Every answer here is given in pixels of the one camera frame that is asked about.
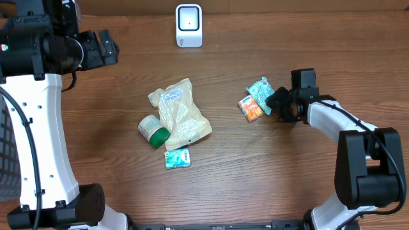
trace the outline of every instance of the wood grain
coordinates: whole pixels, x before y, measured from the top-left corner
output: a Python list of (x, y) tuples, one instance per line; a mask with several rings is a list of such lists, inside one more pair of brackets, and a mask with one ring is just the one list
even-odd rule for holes
[[(106, 203), (137, 223), (299, 219), (325, 201), (334, 192), (335, 144), (274, 116), (248, 123), (237, 107), (261, 76), (289, 88), (297, 68), (315, 68), (321, 93), (360, 119), (396, 128), (409, 165), (407, 12), (205, 15), (201, 49), (176, 46), (172, 16), (83, 21), (82, 30), (110, 29), (121, 54), (118, 65), (78, 73), (63, 93), (70, 162), (80, 184), (101, 183)], [(166, 170), (165, 148), (154, 150), (137, 125), (158, 116), (149, 93), (186, 77), (213, 132), (190, 147), (191, 167)], [(16, 205), (2, 203), (1, 229)], [(409, 229), (409, 208), (361, 223)]]

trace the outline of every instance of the brown wall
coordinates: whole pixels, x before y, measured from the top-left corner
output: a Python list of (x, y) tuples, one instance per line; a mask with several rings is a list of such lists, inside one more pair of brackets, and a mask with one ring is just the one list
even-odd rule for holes
[(409, 0), (77, 0), (83, 15), (174, 14), (180, 3), (198, 3), (203, 13), (404, 10)]

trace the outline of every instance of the white bag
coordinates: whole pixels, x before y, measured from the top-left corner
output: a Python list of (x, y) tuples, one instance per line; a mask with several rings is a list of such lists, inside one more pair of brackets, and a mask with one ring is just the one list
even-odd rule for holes
[(212, 132), (209, 121), (202, 116), (193, 102), (192, 83), (189, 79), (157, 89), (148, 95), (152, 106), (159, 107), (160, 122), (170, 131), (166, 150), (175, 150), (192, 144)]

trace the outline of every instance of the plastic container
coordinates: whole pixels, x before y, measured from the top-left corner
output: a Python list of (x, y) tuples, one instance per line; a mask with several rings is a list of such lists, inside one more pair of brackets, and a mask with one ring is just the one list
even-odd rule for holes
[(138, 130), (154, 148), (161, 147), (171, 136), (171, 133), (154, 115), (145, 117), (139, 123)]

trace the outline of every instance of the green lid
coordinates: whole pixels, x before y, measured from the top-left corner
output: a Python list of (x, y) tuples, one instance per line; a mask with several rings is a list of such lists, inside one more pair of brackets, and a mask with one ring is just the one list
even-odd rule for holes
[(149, 142), (154, 148), (161, 147), (171, 136), (171, 133), (164, 127), (156, 131), (152, 136)]

